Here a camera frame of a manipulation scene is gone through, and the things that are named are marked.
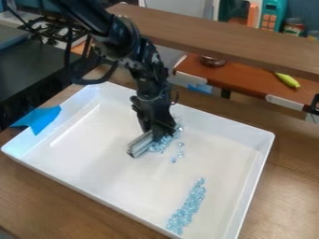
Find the white tray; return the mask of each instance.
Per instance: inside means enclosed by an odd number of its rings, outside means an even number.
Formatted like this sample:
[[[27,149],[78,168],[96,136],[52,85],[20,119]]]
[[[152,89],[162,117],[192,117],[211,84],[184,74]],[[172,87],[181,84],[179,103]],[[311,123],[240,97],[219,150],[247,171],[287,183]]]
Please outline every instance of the white tray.
[[[200,177],[206,197],[182,238],[237,238],[274,134],[183,105],[172,112],[185,130],[164,154],[126,154],[141,129],[134,91],[112,83],[88,86],[35,136],[30,128],[2,147],[17,162],[173,238],[166,231]],[[170,163],[177,142],[186,156]]]

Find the wooden shelf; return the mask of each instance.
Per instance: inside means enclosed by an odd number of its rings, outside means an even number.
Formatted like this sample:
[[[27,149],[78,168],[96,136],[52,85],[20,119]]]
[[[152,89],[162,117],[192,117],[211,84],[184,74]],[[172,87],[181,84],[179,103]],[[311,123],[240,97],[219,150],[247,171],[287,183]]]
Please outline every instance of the wooden shelf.
[[[284,85],[272,72],[240,63],[227,63],[222,67],[207,67],[199,56],[189,54],[174,71],[207,78],[208,84],[265,100],[271,94],[304,105],[308,110],[314,95],[319,93],[319,83],[295,77],[301,88],[294,90]]]
[[[169,12],[117,4],[156,44],[319,81],[319,42]]]

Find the robotic arm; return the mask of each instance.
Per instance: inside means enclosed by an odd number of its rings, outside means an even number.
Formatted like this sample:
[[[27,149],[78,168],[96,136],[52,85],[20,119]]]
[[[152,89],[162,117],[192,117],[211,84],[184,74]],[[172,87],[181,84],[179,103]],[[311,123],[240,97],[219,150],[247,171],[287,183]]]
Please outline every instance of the robotic arm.
[[[175,122],[170,114],[171,87],[168,70],[160,60],[155,46],[140,36],[128,18],[106,12],[91,0],[51,0],[67,15],[90,31],[101,53],[122,61],[137,84],[136,96],[131,97],[132,109],[145,134],[130,144],[128,153],[138,157],[151,142],[174,133]]]

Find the small blue pieces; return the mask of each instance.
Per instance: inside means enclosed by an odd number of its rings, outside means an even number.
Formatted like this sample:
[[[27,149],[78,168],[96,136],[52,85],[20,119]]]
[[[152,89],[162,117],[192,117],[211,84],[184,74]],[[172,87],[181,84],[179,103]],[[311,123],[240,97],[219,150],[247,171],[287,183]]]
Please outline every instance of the small blue pieces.
[[[178,146],[179,146],[180,148],[182,148],[182,147],[185,146],[185,144],[184,144],[183,142],[179,142],[179,143],[178,143]]]
[[[177,161],[177,159],[176,159],[176,157],[171,157],[171,163],[176,163],[176,161]]]
[[[200,210],[201,203],[205,198],[206,188],[203,187],[204,178],[200,178],[190,191],[187,200],[181,209],[178,209],[166,223],[166,229],[178,234],[183,234],[184,227],[192,222],[192,217]]]

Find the wooden table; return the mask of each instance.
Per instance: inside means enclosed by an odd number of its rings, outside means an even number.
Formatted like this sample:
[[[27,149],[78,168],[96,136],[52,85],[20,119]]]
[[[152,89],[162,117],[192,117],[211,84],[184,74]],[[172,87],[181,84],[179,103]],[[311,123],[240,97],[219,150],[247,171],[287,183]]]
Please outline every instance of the wooden table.
[[[194,77],[207,79],[207,84],[236,91],[265,101],[275,96],[276,105],[290,106],[295,109],[308,111],[313,97],[319,93],[319,83],[304,78],[295,77],[300,83],[298,90],[289,88],[272,72],[241,63],[227,63],[222,67],[207,67],[200,63],[200,56],[189,54],[177,65],[174,73],[186,73]]]
[[[133,87],[118,70],[113,82]],[[79,91],[72,85],[45,105]],[[319,128],[272,111],[179,89],[180,103],[276,134],[273,149],[240,235],[241,239],[317,239]],[[19,131],[0,134],[0,145]],[[166,238],[0,153],[0,226],[23,239]]]

